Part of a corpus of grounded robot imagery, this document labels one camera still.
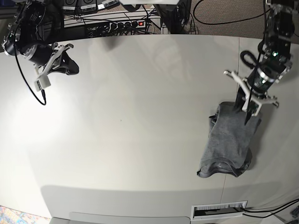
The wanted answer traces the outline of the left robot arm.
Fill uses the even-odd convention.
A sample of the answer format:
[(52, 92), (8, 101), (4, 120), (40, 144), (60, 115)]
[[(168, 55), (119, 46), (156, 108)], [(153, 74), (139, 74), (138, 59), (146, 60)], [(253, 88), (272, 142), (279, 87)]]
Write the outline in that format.
[(267, 91), (292, 68), (290, 48), (295, 31), (292, 17), (298, 12), (295, 1), (268, 0), (266, 4), (270, 11), (266, 18), (264, 37), (258, 45), (262, 59), (244, 50), (240, 58), (252, 70), (251, 74), (240, 77), (236, 72), (227, 72), (240, 86), (235, 107), (251, 117), (257, 116), (264, 104), (279, 106), (277, 98), (270, 97)]

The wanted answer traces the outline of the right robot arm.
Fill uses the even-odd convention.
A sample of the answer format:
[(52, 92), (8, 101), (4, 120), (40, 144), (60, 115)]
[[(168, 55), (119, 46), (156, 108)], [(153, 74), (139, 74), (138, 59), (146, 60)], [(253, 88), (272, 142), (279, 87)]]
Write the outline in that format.
[(2, 42), (4, 52), (31, 61), (38, 77), (78, 74), (79, 66), (67, 54), (73, 45), (58, 44), (64, 33), (64, 1), (16, 0), (15, 4), (14, 22)]

